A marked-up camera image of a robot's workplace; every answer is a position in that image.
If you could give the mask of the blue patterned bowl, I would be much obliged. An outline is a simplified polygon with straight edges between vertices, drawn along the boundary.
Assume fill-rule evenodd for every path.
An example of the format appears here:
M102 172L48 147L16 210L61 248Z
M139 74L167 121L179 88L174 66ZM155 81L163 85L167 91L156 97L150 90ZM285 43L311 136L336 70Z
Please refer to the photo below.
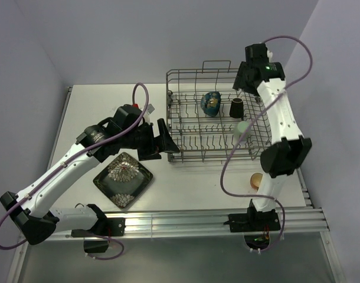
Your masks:
M204 94L201 98L200 105L206 115L216 117L220 110L221 94L217 91Z

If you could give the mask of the mint green cup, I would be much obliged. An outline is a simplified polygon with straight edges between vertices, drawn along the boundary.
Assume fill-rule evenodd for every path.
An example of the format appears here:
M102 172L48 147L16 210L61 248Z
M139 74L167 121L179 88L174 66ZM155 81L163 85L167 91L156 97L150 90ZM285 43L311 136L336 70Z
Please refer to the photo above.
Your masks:
M249 126L249 122L247 121L240 121L235 125L233 136L235 140L239 140L242 134L247 130Z

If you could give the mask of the black ceramic mug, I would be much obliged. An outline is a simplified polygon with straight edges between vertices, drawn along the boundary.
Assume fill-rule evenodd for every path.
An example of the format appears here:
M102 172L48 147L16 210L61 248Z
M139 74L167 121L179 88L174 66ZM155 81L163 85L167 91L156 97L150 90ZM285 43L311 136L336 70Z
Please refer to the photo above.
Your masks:
M239 97L231 100L229 115L234 119L242 119L244 116L244 103Z

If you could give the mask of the small orange cup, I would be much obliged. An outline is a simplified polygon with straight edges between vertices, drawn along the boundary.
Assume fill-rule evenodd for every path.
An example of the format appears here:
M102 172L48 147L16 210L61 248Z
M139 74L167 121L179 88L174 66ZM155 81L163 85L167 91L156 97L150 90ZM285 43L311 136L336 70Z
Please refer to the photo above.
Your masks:
M250 178L250 186L253 189L258 190L259 187L260 187L260 183L261 183L262 178L263 178L262 173L254 173L254 174L252 174L251 178Z

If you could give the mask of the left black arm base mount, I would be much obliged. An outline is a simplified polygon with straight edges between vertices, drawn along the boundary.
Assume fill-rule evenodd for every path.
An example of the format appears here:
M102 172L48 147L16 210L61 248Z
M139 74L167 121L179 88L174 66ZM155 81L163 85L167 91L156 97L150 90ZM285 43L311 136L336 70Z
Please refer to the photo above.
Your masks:
M90 240L89 231L84 231L80 229L72 230L72 238L84 238L83 240L83 249L88 254L103 254L107 251L111 251L112 248L118 247L119 244L112 242L110 238L123 236L125 233L125 218L108 218L105 226L97 231L93 232L93 235L101 235L108 237L108 239L96 238L95 240Z

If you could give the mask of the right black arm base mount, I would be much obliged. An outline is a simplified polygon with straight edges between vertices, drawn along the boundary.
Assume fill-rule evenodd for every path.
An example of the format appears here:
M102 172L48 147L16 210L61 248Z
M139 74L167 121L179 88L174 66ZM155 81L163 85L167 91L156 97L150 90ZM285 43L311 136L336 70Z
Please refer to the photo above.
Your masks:
M245 213L229 214L223 225L227 225L231 233L253 233L244 236L244 242L250 252L258 254L270 247L270 232L280 232L282 238L284 228L284 222L280 223L279 214L274 209L260 212L252 202Z

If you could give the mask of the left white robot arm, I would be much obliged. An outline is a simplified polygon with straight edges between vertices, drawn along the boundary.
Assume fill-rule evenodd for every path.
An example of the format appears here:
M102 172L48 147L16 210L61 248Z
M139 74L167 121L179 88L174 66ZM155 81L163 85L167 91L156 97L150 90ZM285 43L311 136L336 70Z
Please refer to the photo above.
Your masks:
M25 240L31 245L44 242L55 232L84 230L101 235L107 217L94 204L82 208L55 209L53 204L79 178L121 149L133 149L140 161L160 159L160 153L179 153L164 119L157 120L159 135L153 125L139 121L141 110L129 104L120 106L114 116L87 127L66 155L28 188L0 197L4 208Z

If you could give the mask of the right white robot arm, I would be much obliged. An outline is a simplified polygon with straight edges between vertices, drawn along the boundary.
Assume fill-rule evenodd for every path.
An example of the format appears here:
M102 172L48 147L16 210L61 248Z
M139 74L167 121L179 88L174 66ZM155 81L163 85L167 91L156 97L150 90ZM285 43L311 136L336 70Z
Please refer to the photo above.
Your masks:
M264 175L257 197L250 200L246 213L232 215L229 221L239 232L278 231L282 226L275 211L276 199L305 160L312 141L303 136L295 121L282 65L271 61L264 43L249 45L245 53L233 88L261 98L270 125L271 145L260 156Z

